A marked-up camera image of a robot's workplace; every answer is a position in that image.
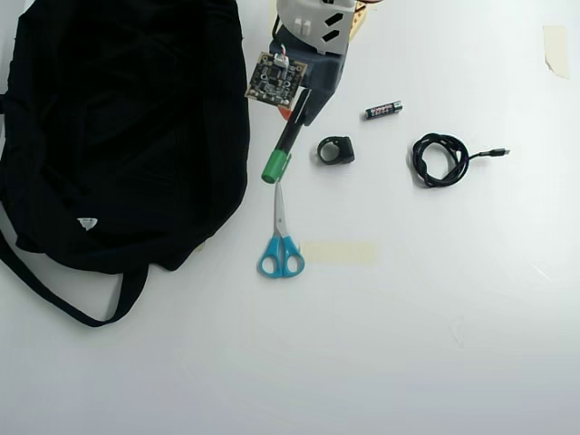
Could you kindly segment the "dark navy gripper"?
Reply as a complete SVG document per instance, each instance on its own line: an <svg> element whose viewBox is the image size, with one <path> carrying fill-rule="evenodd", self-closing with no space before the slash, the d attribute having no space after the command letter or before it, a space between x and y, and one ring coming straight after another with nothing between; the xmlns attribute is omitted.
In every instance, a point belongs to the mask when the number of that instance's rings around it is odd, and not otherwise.
<svg viewBox="0 0 580 435"><path fill-rule="evenodd" d="M304 126L310 126L323 110L324 106L334 96L343 74L346 56L344 54L320 54L307 43L293 36L284 26L280 26L270 43L271 53L280 53L283 44L286 54L293 62L306 64L301 86L309 88L309 94L304 104ZM289 121L293 111L286 107L278 107L285 121Z"/></svg>

